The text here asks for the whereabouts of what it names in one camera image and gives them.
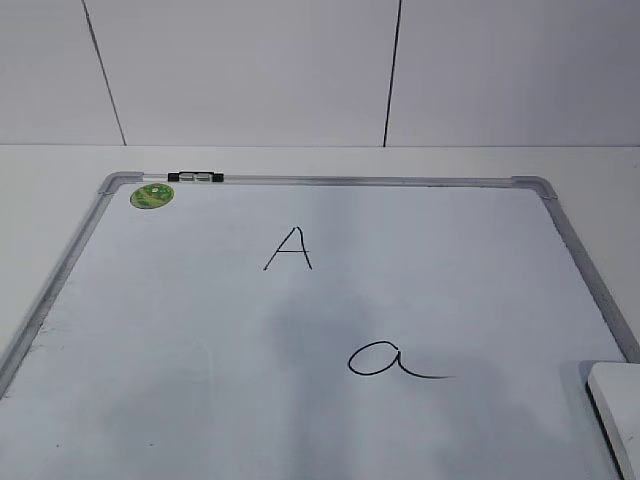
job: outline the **table surface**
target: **table surface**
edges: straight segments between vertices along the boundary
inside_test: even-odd
[[[0,352],[28,315],[104,177],[180,170],[545,177],[640,338],[640,148],[0,146]]]

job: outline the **white wall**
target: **white wall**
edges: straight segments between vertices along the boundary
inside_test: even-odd
[[[2,0],[0,143],[121,142],[80,0]]]
[[[390,0],[90,0],[131,145],[380,145]]]
[[[397,0],[87,0],[130,145],[383,142]],[[404,0],[388,145],[639,145],[638,0]],[[0,2],[0,143],[121,144],[81,0]]]
[[[404,0],[388,145],[640,144],[637,0]]]

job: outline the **gray plastic corner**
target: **gray plastic corner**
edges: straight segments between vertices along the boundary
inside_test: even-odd
[[[555,200],[558,198],[556,191],[553,189],[553,186],[551,185],[549,180],[547,180],[546,178],[537,177],[535,175],[531,175],[531,176],[523,175],[523,176],[511,177],[511,180],[513,180],[513,183],[515,184],[516,187],[529,188],[531,190],[534,190],[538,195],[540,195],[540,197],[544,199]]]
[[[141,182],[143,175],[144,173],[142,172],[114,172],[104,179],[98,194],[113,195],[121,185]]]

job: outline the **whiteboard surface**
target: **whiteboard surface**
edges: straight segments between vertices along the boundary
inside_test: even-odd
[[[7,478],[615,476],[584,381],[623,358],[532,191],[135,188],[0,402]],[[313,270],[263,271],[294,226]],[[453,378],[349,371],[379,340]]]

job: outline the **whiteboard frame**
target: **whiteboard frame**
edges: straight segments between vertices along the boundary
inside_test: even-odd
[[[120,186],[136,183],[168,182],[167,174],[144,174],[143,172],[115,172],[107,176],[98,189],[98,194],[84,220],[73,236],[68,247],[47,280],[22,326],[0,356],[0,399],[11,384],[23,358],[44,323],[49,310],[62,290],[73,267],[91,238],[91,234],[102,218],[113,194]],[[240,185],[334,185],[334,186],[403,186],[403,187],[478,187],[478,188],[518,188],[533,190],[542,200],[553,223],[562,237],[583,281],[587,285],[602,317],[611,330],[622,354],[629,363],[640,363],[640,344],[633,335],[591,261],[584,245],[562,210],[558,196],[551,183],[537,176],[516,176],[511,178],[427,178],[427,177],[303,177],[303,176],[257,176],[225,175],[224,183]]]

